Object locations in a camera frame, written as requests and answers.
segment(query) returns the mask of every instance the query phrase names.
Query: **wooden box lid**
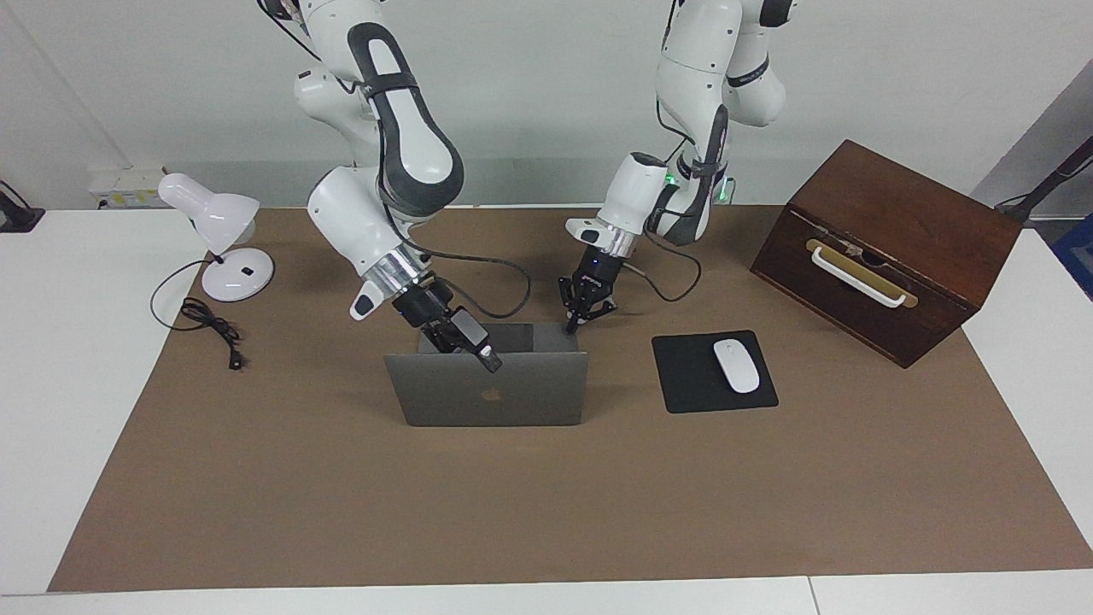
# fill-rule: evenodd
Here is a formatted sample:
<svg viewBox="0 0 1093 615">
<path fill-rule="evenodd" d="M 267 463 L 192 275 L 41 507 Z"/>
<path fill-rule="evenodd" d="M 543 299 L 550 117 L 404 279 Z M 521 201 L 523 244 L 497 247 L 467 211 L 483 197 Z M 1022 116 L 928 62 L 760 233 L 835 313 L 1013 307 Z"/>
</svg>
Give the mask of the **wooden box lid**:
<svg viewBox="0 0 1093 615">
<path fill-rule="evenodd" d="M 975 307 L 1021 232 L 1019 222 L 853 141 L 789 204 Z"/>
</svg>

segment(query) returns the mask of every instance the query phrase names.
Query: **black mouse pad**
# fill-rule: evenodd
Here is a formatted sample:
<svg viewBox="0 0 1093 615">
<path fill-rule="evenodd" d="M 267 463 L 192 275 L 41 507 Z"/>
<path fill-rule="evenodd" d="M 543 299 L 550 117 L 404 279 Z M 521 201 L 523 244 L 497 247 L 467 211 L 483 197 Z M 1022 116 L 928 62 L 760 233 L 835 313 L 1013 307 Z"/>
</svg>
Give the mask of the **black mouse pad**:
<svg viewBox="0 0 1093 615">
<path fill-rule="evenodd" d="M 752 393 L 740 394 L 729 388 L 714 343 L 738 340 L 755 360 L 760 386 Z M 771 371 L 763 360 L 755 332 L 737 331 L 706 335 L 677 335 L 653 339 L 653 354 L 660 375 L 665 405 L 673 415 L 772 409 L 778 405 Z"/>
</svg>

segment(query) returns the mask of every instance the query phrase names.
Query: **gray laptop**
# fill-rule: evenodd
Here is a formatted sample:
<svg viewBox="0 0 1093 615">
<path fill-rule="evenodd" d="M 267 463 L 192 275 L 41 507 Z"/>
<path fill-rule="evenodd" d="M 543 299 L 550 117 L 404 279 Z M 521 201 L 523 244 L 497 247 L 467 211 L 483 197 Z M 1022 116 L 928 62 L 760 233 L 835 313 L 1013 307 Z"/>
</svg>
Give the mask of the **gray laptop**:
<svg viewBox="0 0 1093 615">
<path fill-rule="evenodd" d="M 485 324 L 501 356 L 491 375 L 470 355 L 440 355 L 424 339 L 416 355 L 388 355 L 387 371 L 414 427 L 579 425 L 588 355 L 561 323 Z"/>
</svg>

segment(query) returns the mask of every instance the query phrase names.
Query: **lamp shade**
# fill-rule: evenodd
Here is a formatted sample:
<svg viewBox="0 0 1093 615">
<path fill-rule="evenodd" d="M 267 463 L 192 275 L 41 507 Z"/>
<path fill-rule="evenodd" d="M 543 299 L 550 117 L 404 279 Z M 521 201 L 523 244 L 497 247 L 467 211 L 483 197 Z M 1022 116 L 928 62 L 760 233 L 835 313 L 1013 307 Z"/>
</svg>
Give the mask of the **lamp shade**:
<svg viewBox="0 0 1093 615">
<path fill-rule="evenodd" d="M 173 173 L 160 181 L 160 198 L 188 215 L 209 250 L 216 255 L 243 236 L 259 206 L 250 197 L 215 193 L 183 173 Z"/>
</svg>

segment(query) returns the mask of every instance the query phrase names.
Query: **white mouse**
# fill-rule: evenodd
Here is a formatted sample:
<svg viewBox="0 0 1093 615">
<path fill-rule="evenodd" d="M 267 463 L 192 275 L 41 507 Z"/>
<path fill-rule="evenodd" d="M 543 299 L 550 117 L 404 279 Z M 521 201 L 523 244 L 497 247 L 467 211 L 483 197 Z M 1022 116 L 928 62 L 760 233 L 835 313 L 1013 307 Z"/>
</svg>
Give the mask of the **white mouse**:
<svg viewBox="0 0 1093 615">
<path fill-rule="evenodd" d="M 714 355 L 725 372 L 729 387 L 737 393 L 753 393 L 759 389 L 759 369 L 748 348 L 739 340 L 722 340 L 714 344 Z"/>
</svg>

